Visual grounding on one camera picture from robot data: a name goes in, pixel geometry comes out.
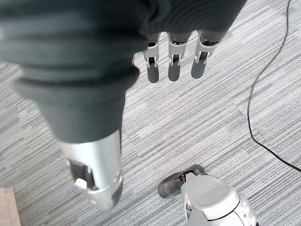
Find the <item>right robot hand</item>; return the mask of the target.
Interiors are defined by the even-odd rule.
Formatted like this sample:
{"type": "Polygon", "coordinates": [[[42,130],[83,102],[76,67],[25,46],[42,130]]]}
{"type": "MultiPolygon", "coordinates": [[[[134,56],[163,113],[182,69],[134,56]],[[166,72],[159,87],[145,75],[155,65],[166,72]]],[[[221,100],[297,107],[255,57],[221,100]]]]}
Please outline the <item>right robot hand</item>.
{"type": "Polygon", "coordinates": [[[156,79],[157,38],[219,42],[243,0],[3,0],[0,59],[19,65],[17,91],[36,103],[59,140],[78,189],[100,210],[119,201],[126,91],[144,51],[156,79]]]}

